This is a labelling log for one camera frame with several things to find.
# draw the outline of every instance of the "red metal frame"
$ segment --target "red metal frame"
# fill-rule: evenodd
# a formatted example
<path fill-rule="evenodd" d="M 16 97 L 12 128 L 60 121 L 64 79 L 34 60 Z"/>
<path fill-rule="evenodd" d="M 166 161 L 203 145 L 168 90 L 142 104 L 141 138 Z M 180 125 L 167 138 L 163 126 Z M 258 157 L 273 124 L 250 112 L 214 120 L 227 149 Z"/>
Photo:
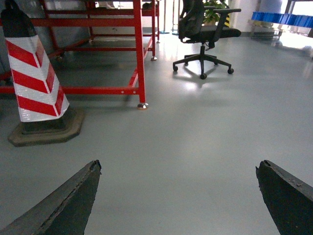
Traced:
<path fill-rule="evenodd" d="M 125 95 L 139 95 L 140 103 L 146 102 L 145 96 L 145 75 L 144 75 L 144 58 L 147 56 L 148 51 L 152 51 L 153 56 L 156 54 L 156 36 L 159 40 L 159 7 L 156 0 L 152 0 L 152 9 L 151 10 L 142 10 L 141 1 L 133 0 L 134 9 L 125 9 L 125 10 L 114 10 L 114 9 L 97 9 L 94 8 L 94 2 L 86 2 L 86 11 L 51 11 L 47 10 L 45 0 L 40 0 L 40 3 L 43 6 L 45 12 L 45 19 L 31 19 L 34 26 L 43 26 L 48 27 L 52 44 L 55 51 L 49 54 L 49 57 L 54 57 L 64 53 L 65 51 L 136 51 L 137 67 L 135 68 L 128 86 L 126 87 L 63 87 L 63 90 L 66 94 L 125 94 Z M 50 18 L 50 14 L 84 14 L 87 15 L 86 19 L 57 19 Z M 133 18 L 125 19 L 95 19 L 91 18 L 91 15 L 133 15 Z M 143 34 L 142 33 L 142 17 L 150 16 L 152 17 L 152 34 Z M 69 45 L 65 48 L 59 48 L 53 33 L 52 27 L 62 27 L 62 26 L 79 26 L 79 27 L 89 27 L 90 38 L 86 38 L 76 42 L 72 45 Z M 135 28 L 135 34 L 93 34 L 92 27 L 96 26 L 133 26 Z M 93 39 L 97 36 L 107 36 L 107 37 L 116 37 L 116 36 L 135 36 L 135 47 L 119 47 L 119 48 L 87 48 L 87 47 L 78 47 L 79 45 L 87 42 L 90 39 Z M 151 37 L 147 46 L 143 47 L 143 36 Z M 11 76 L 11 72 L 6 72 L 0 74 L 0 80 L 4 80 Z M 9 86 L 1 86 L 0 93 L 14 93 L 14 88 Z"/>

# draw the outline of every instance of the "chair seat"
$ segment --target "chair seat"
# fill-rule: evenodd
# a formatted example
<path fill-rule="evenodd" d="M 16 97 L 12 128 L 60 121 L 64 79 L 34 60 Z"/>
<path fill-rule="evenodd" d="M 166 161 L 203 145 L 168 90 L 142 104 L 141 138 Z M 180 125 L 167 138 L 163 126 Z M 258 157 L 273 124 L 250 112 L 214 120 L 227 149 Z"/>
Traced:
<path fill-rule="evenodd" d="M 214 37 L 217 26 L 202 26 L 201 31 L 195 35 L 189 36 L 194 42 L 208 42 Z M 239 37 L 241 31 L 235 28 L 224 27 L 220 38 Z"/>

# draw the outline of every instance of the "office chair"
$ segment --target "office chair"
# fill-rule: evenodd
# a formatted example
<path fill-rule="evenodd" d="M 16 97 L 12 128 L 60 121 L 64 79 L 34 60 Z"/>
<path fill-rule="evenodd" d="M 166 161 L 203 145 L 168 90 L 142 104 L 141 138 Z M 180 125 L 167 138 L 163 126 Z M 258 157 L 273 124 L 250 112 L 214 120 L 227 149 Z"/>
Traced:
<path fill-rule="evenodd" d="M 220 20 L 217 26 L 202 26 L 204 19 L 204 11 L 213 9 L 214 12 L 220 14 Z M 173 70 L 177 71 L 177 64 L 200 60 L 201 79 L 205 79 L 207 75 L 204 73 L 204 61 L 211 61 L 215 65 L 221 64 L 228 66 L 228 73 L 232 74 L 234 69 L 231 64 L 217 59 L 214 55 L 205 54 L 205 44 L 208 43 L 208 49 L 215 47 L 215 42 L 220 38 L 239 37 L 241 31 L 235 28 L 225 27 L 227 15 L 232 12 L 240 12 L 241 9 L 215 9 L 215 7 L 204 7 L 202 0 L 183 0 L 183 10 L 178 23 L 179 39 L 183 43 L 201 43 L 200 54 L 185 55 L 184 59 L 177 60 L 173 63 Z"/>

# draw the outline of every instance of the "white wall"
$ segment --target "white wall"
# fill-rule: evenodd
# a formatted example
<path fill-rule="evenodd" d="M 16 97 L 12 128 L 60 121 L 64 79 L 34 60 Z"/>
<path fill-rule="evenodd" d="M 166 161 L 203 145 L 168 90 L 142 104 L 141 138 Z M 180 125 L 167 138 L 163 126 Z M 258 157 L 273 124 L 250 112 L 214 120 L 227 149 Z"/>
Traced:
<path fill-rule="evenodd" d="M 230 8 L 240 8 L 241 12 L 230 15 L 231 26 L 242 32 L 250 32 L 251 25 L 248 24 L 248 20 L 251 20 L 257 3 L 258 0 L 232 0 L 229 4 Z"/>

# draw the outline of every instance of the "cone base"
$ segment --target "cone base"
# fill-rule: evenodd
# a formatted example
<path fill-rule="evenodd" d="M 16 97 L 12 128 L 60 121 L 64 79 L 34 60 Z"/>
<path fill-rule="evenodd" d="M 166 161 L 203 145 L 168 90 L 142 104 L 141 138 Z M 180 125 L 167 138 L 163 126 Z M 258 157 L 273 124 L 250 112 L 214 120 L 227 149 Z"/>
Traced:
<path fill-rule="evenodd" d="M 67 142 L 79 135 L 84 117 L 83 110 L 72 109 L 67 128 L 53 133 L 23 134 L 23 124 L 20 123 L 9 135 L 8 140 L 15 147 Z"/>

